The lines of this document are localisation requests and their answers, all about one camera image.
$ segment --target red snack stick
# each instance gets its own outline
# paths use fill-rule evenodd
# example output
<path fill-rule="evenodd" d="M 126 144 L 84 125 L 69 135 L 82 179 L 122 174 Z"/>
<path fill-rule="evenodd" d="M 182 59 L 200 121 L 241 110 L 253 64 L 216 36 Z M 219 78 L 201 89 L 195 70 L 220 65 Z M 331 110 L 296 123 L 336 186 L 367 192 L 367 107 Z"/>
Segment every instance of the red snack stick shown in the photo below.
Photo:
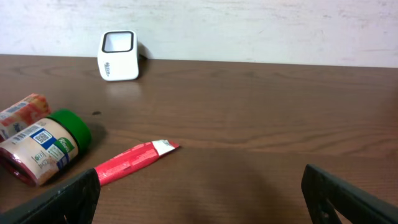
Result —
<path fill-rule="evenodd" d="M 179 145 L 168 140 L 147 142 L 133 147 L 95 167 L 99 182 L 104 186 L 144 168 Z"/>

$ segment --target green bottle cap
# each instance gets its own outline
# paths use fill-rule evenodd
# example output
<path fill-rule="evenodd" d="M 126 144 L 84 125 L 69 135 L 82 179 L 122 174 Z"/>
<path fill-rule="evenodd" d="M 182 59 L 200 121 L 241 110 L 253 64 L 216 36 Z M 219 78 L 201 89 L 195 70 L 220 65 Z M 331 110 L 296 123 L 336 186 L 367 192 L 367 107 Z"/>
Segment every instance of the green bottle cap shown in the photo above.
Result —
<path fill-rule="evenodd" d="M 79 147 L 79 154 L 87 151 L 91 142 L 91 133 L 87 125 L 72 111 L 62 109 L 47 116 L 61 124 L 75 138 Z"/>

